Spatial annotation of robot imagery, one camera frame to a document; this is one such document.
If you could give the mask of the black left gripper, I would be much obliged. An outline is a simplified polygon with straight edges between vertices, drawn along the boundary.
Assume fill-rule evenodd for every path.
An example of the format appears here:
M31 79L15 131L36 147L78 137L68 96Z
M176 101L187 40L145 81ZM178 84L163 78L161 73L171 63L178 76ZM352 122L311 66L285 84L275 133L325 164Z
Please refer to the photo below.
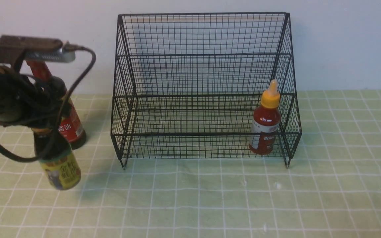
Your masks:
M14 50L14 64L7 67L0 56L0 126L51 128L65 117L65 83L51 74L19 72L27 50Z

